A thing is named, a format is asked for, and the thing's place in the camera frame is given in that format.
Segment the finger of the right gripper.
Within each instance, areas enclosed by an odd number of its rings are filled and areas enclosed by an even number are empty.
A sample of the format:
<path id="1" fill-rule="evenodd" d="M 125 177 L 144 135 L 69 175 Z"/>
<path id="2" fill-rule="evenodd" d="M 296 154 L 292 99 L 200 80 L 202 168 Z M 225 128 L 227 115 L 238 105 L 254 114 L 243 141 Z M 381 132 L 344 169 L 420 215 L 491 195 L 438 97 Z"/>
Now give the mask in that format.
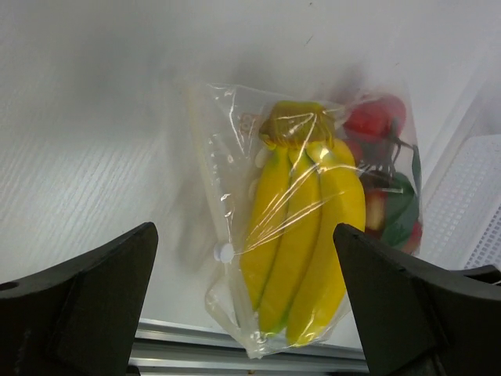
<path id="1" fill-rule="evenodd" d="M 472 280 L 499 286 L 501 284 L 501 271 L 493 265 L 480 266 L 473 269 L 462 270 L 462 274 Z"/>

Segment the red fruit bunch with leaves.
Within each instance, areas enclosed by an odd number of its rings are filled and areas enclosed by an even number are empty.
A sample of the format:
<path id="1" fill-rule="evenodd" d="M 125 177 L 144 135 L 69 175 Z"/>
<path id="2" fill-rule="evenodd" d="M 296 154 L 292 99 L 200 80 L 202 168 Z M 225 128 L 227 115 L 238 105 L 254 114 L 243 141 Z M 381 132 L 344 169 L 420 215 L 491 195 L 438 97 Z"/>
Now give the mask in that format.
<path id="1" fill-rule="evenodd" d="M 419 148 L 402 138 L 410 130 L 404 101 L 367 94 L 350 108 L 342 140 L 351 151 L 366 200 L 365 233 L 408 255 L 423 234 Z"/>

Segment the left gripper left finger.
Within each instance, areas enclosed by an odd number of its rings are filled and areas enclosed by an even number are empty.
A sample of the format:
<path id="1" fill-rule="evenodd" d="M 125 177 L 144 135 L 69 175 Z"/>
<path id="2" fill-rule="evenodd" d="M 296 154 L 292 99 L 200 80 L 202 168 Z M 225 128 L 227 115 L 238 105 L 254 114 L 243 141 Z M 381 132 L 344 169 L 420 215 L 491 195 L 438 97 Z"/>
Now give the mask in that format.
<path id="1" fill-rule="evenodd" d="M 125 375 L 157 253 L 145 222 L 1 285 L 3 375 Z"/>

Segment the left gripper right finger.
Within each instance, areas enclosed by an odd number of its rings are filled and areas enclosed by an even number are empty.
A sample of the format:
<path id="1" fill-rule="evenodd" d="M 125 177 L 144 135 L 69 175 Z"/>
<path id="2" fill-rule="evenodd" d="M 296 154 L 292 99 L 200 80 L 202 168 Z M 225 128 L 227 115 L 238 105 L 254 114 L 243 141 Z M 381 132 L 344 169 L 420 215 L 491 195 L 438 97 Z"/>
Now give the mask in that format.
<path id="1" fill-rule="evenodd" d="M 371 375 L 498 375 L 500 285 L 340 224 L 333 243 Z"/>

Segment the clear zip top bag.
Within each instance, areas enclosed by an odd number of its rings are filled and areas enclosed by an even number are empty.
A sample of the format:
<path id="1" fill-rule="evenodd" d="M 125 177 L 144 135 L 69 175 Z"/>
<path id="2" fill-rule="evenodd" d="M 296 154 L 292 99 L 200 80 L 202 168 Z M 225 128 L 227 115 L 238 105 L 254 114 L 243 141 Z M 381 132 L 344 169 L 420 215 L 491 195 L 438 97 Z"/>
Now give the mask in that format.
<path id="1" fill-rule="evenodd" d="M 420 248 L 407 84 L 350 80 L 313 99 L 189 81 L 184 100 L 216 232 L 206 310 L 251 359 L 324 342 L 350 310 L 338 225 Z"/>

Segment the yellow banana bunch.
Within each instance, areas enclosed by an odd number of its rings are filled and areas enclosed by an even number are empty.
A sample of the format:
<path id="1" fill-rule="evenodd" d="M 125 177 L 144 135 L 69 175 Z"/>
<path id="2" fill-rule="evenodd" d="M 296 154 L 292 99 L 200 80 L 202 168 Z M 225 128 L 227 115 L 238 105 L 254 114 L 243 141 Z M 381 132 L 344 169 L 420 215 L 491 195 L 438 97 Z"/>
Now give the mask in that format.
<path id="1" fill-rule="evenodd" d="M 257 189 L 240 270 L 263 338 L 308 345 L 345 295 L 333 232 L 363 230 L 366 200 L 337 113 L 317 102 L 275 103 L 258 129 L 269 156 Z"/>

